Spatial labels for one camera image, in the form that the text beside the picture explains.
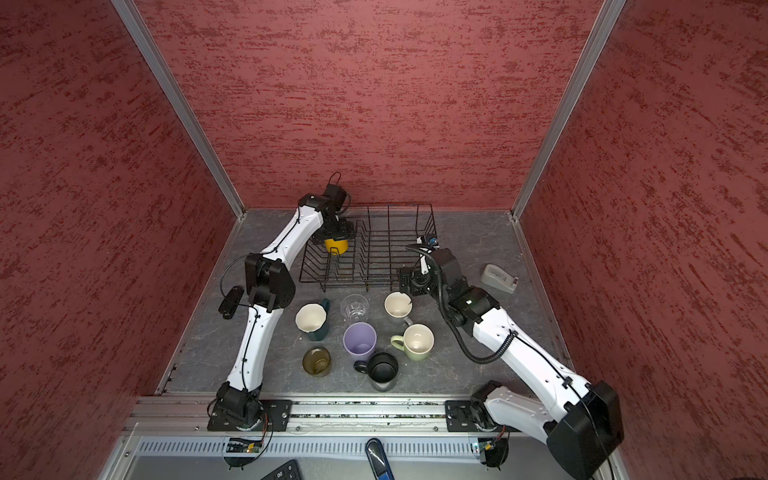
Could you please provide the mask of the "yellow mug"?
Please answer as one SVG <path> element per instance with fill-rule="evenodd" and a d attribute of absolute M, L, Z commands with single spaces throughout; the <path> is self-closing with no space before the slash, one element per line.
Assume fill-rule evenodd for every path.
<path fill-rule="evenodd" d="M 326 239 L 324 241 L 326 251 L 332 256 L 343 255 L 349 249 L 349 241 L 347 239 Z"/>

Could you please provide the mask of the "white grey mug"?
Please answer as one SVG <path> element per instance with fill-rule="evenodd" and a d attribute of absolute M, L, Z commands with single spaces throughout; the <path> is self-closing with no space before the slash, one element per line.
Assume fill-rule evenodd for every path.
<path fill-rule="evenodd" d="M 413 309 L 413 302 L 408 294 L 402 292 L 390 293 L 385 298 L 384 308 L 392 319 L 402 321 L 408 326 L 413 324 L 409 318 Z"/>

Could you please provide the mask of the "clear glass cup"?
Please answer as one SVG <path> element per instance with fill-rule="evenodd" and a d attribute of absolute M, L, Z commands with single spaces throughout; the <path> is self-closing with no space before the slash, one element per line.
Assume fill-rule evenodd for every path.
<path fill-rule="evenodd" d="M 350 294 L 341 301 L 340 312 L 347 322 L 367 322 L 369 301 L 364 295 Z"/>

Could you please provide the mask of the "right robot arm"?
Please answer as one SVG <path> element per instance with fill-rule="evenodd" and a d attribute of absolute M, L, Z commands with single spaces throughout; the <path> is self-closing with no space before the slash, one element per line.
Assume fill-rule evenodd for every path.
<path fill-rule="evenodd" d="M 428 295 L 462 353 L 476 364 L 508 366 L 533 392 L 531 399 L 494 382 L 478 392 L 482 410 L 547 446 L 574 479 L 601 469 L 614 474 L 613 453 L 624 439 L 618 393 L 606 382 L 588 381 L 534 341 L 486 290 L 472 286 L 449 249 L 410 244 L 418 265 L 399 272 L 400 290 Z"/>

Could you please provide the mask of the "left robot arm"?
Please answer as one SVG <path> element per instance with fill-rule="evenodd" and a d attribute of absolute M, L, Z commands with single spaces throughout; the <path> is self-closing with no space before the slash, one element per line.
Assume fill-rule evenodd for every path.
<path fill-rule="evenodd" d="M 238 357 L 208 406 L 209 431 L 252 431 L 267 426 L 259 395 L 269 345 L 296 285 L 290 268 L 307 241 L 352 238 L 354 224 L 343 217 L 349 194 L 329 182 L 321 194 L 307 194 L 274 241 L 244 259 L 248 320 Z"/>

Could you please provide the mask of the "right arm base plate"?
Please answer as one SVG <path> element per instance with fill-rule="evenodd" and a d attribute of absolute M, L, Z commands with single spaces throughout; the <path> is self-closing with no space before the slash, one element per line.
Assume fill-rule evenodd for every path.
<path fill-rule="evenodd" d="M 485 404 L 479 400 L 446 400 L 444 408 L 449 432 L 519 432 L 518 429 L 496 423 Z"/>

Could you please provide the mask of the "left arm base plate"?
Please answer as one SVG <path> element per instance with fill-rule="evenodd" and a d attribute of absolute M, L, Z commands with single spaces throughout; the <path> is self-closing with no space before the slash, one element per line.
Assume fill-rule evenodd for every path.
<path fill-rule="evenodd" d="M 291 415 L 293 402 L 287 399 L 250 401 L 237 412 L 217 402 L 210 412 L 207 430 L 210 432 L 284 432 Z"/>

